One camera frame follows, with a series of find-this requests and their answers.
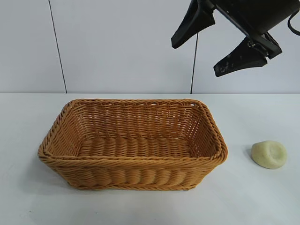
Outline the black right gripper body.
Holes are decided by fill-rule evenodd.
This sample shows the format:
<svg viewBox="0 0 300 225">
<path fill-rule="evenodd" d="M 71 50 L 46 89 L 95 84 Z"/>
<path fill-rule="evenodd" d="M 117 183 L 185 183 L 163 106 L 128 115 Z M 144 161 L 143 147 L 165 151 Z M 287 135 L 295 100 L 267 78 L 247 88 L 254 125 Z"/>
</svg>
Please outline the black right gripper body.
<svg viewBox="0 0 300 225">
<path fill-rule="evenodd" d="M 300 9 L 298 0 L 209 0 L 207 4 L 245 34 L 246 48 L 269 59 L 282 52 L 269 30 Z"/>
</svg>

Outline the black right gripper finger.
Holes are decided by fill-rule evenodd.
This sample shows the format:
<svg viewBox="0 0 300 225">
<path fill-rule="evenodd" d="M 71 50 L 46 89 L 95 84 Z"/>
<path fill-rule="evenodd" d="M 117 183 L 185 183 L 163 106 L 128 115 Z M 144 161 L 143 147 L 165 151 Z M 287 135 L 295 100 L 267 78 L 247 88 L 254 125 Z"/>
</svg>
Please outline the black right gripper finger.
<svg viewBox="0 0 300 225">
<path fill-rule="evenodd" d="M 215 76 L 221 77 L 235 71 L 265 66 L 267 64 L 266 57 L 252 44 L 254 42 L 245 37 L 231 53 L 213 67 Z"/>
<path fill-rule="evenodd" d="M 188 10 L 171 38 L 172 48 L 177 49 L 193 35 L 215 24 L 215 5 L 210 0 L 192 0 Z"/>
</svg>

